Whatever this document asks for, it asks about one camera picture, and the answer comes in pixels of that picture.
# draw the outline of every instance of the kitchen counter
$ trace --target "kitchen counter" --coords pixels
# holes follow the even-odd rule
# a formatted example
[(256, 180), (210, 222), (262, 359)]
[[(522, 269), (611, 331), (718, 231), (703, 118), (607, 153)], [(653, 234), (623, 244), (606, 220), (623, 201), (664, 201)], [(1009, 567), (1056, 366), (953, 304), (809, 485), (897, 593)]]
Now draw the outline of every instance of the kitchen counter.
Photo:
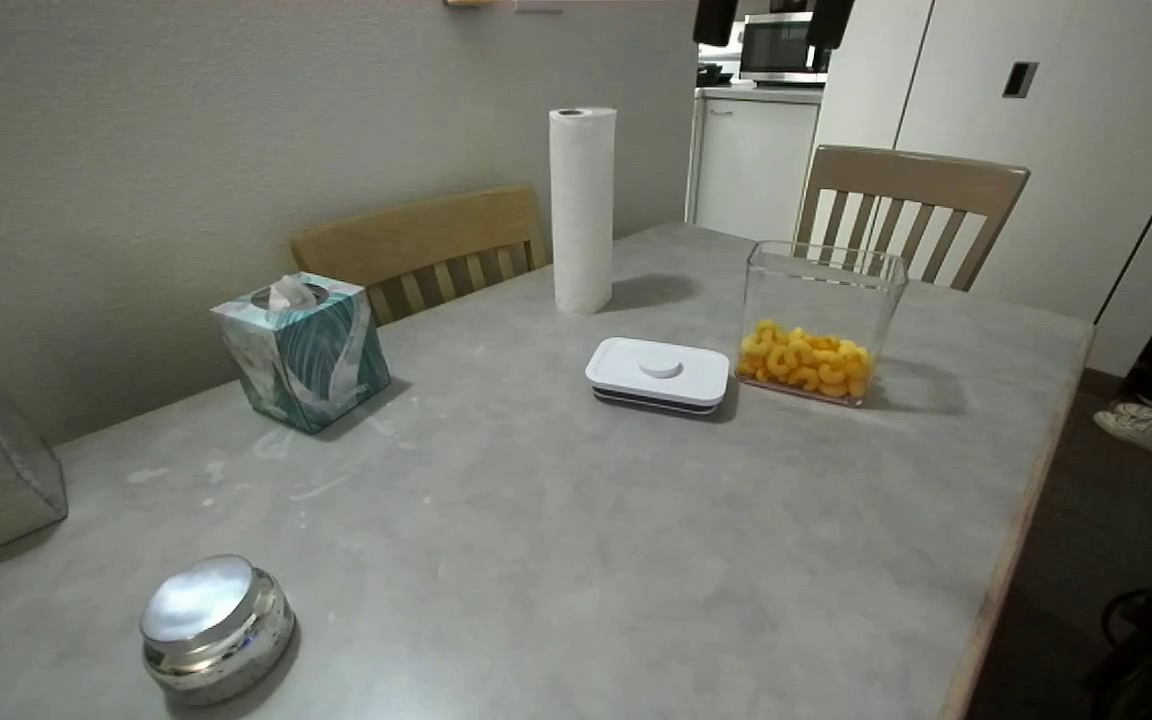
[[(593, 399), (606, 337), (736, 348), (743, 256), (655, 229), (615, 244), (600, 314), (557, 314), (542, 269), (387, 323), (397, 388), (327, 434), (226, 382), (66, 444), (71, 515), (0, 550), (0, 717), (962, 717), (1087, 323), (910, 289), (871, 406)], [(140, 610), (217, 550), (270, 567), (306, 637), (179, 710)]]
[(750, 103), (819, 103), (823, 88), (756, 88), (756, 83), (710, 83), (701, 99), (750, 99)]

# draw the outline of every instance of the appliance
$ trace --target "appliance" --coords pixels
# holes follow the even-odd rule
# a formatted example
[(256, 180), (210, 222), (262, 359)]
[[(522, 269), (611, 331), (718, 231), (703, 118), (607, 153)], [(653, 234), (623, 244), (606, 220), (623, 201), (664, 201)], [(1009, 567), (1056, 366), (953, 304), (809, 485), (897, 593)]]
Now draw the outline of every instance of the appliance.
[(761, 88), (819, 88), (829, 80), (829, 46), (809, 40), (814, 10), (743, 14), (739, 80)]

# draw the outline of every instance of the chair backrest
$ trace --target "chair backrest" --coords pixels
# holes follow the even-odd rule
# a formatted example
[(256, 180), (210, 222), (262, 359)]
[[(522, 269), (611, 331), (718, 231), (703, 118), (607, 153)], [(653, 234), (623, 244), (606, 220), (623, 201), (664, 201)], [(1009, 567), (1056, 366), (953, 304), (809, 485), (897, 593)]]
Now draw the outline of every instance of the chair backrest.
[(1028, 167), (1012, 165), (819, 144), (801, 239), (897, 252), (910, 281), (973, 289), (1026, 180)]
[(536, 192), (391, 202), (292, 239), (299, 269), (365, 285), (382, 323), (546, 264)]

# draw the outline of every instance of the cabinet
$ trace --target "cabinet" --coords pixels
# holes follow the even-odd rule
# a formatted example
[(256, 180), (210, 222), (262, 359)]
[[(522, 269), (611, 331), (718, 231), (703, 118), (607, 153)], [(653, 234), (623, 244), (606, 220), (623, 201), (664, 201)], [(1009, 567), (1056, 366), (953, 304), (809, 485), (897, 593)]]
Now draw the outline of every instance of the cabinet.
[[(1018, 64), (1028, 92), (1009, 92)], [(1028, 165), (977, 293), (1104, 321), (1147, 252), (1152, 3), (857, 3), (819, 141)]]
[(719, 92), (692, 107), (688, 220), (787, 239), (814, 167), (815, 92)]

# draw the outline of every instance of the metal container lid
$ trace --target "metal container lid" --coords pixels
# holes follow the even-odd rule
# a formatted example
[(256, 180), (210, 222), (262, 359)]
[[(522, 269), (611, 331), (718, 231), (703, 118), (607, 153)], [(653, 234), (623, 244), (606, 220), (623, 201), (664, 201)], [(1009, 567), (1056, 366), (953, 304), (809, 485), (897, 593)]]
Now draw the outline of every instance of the metal container lid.
[(237, 632), (256, 609), (256, 567), (240, 554), (211, 554), (167, 575), (144, 609), (144, 641), (190, 649)]

